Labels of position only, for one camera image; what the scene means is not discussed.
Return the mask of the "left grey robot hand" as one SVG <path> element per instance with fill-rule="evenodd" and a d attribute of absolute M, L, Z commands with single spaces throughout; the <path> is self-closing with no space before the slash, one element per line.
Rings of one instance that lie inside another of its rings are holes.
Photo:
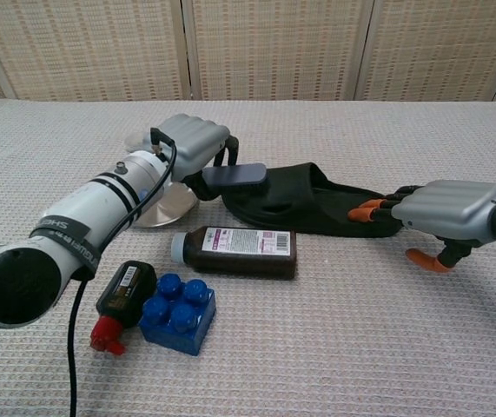
<path fill-rule="evenodd" d="M 212 201 L 220 193 L 216 186 L 209 186 L 202 177 L 202 170 L 213 162 L 214 167 L 223 165 L 228 151 L 228 166 L 235 166 L 239 153 L 239 141 L 228 127 L 198 116 L 177 114 L 162 122 L 157 129 L 174 141 L 175 163 L 170 180 L 188 186 L 201 201 Z"/>

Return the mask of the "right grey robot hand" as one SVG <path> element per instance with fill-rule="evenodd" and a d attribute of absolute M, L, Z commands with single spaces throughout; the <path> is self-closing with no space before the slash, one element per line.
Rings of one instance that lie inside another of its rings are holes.
<path fill-rule="evenodd" d="M 439 254 L 410 248 L 406 256 L 426 270 L 446 273 L 473 248 L 496 242 L 496 183 L 436 180 L 403 186 L 363 202 L 347 218 L 360 223 L 397 221 L 435 236 L 445 244 Z"/>

